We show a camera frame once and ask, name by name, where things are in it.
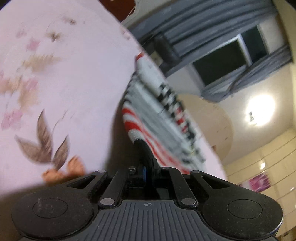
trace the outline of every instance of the gray curtain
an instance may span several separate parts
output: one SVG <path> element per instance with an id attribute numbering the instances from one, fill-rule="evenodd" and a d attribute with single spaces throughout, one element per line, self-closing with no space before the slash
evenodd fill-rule
<path id="1" fill-rule="evenodd" d="M 276 14 L 272 0 L 178 0 L 130 31 L 169 76 Z"/>
<path id="2" fill-rule="evenodd" d="M 220 102 L 241 89 L 264 80 L 268 75 L 291 61 L 292 56 L 289 46 L 283 46 L 258 60 L 249 68 L 243 66 L 231 73 L 230 76 L 223 77 L 216 86 L 204 90 L 202 97 L 212 102 Z"/>

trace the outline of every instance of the metal screw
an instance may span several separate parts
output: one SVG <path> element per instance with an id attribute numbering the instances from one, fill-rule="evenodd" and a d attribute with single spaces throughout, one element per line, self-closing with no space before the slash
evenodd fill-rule
<path id="1" fill-rule="evenodd" d="M 115 201 L 112 198 L 103 198 L 100 201 L 100 203 L 103 204 L 103 205 L 111 206 L 111 205 L 113 205 L 115 203 Z"/>
<path id="2" fill-rule="evenodd" d="M 184 205 L 194 205 L 196 201 L 193 198 L 184 198 L 181 201 Z"/>

